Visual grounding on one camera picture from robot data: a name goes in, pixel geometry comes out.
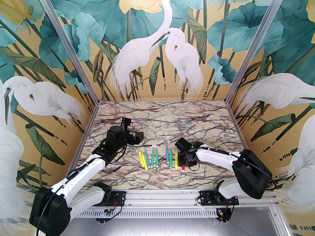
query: metal grille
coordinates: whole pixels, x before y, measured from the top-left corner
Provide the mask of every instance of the metal grille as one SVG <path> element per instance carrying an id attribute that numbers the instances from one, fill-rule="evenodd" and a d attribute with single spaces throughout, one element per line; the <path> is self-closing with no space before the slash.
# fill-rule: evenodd
<path id="1" fill-rule="evenodd" d="M 104 208 L 87 209 L 78 218 L 104 218 Z M 216 209 L 128 209 L 122 210 L 116 218 L 215 218 Z"/>

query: blue marker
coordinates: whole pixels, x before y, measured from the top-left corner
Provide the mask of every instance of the blue marker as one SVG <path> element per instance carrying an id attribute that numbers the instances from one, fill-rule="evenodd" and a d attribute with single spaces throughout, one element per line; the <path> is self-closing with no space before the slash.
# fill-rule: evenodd
<path id="1" fill-rule="evenodd" d="M 165 145 L 165 150 L 166 150 L 166 163 L 170 164 L 169 146 L 168 145 Z"/>
<path id="2" fill-rule="evenodd" d="M 151 168 L 150 161 L 149 161 L 149 156 L 148 156 L 148 153 L 147 153 L 146 150 L 145 150 L 145 158 L 146 158 L 146 163 L 148 164 L 148 167 Z"/>

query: yellow marker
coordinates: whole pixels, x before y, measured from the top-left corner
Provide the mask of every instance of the yellow marker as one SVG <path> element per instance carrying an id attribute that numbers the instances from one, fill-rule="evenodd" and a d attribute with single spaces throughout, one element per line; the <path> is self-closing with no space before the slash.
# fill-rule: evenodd
<path id="1" fill-rule="evenodd" d="M 141 166 L 144 167 L 144 163 L 143 163 L 143 160 L 142 160 L 141 152 L 139 151 L 138 154 L 139 154 Z"/>
<path id="2" fill-rule="evenodd" d="M 175 152 L 175 169 L 178 168 L 178 153 Z"/>
<path id="3" fill-rule="evenodd" d="M 144 154 L 141 153 L 141 156 L 142 156 L 142 161 L 144 162 L 144 168 L 145 168 L 145 170 L 147 171 L 147 170 L 148 170 L 148 166 L 147 166 L 147 164 L 146 164 Z"/>

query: wallpaper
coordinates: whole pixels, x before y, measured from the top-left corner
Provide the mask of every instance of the wallpaper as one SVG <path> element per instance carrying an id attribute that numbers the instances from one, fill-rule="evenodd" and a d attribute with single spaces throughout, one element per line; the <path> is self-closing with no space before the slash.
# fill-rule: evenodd
<path id="1" fill-rule="evenodd" d="M 315 234 L 314 22 L 315 0 L 284 0 L 273 22 L 282 35 L 262 46 L 230 102 L 249 148 L 273 173 L 293 235 Z"/>
<path id="2" fill-rule="evenodd" d="M 223 99 L 270 1 L 51 0 L 104 100 Z"/>
<path id="3" fill-rule="evenodd" d="M 1 235 L 34 231 L 34 192 L 64 177 L 94 109 L 52 42 L 64 50 L 39 0 L 0 0 Z"/>

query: green marker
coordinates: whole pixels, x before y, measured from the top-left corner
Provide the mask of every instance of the green marker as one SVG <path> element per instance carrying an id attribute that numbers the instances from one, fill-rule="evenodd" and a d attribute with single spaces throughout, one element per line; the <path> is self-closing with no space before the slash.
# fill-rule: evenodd
<path id="1" fill-rule="evenodd" d="M 172 157 L 172 149 L 169 149 L 170 151 L 170 169 L 173 168 L 173 157 Z"/>
<path id="2" fill-rule="evenodd" d="M 153 164 L 154 164 L 154 149 L 152 149 L 152 157 L 151 157 L 151 168 L 153 168 Z"/>
<path id="3" fill-rule="evenodd" d="M 155 156 L 156 156 L 157 167 L 158 167 L 158 149 L 155 150 Z"/>

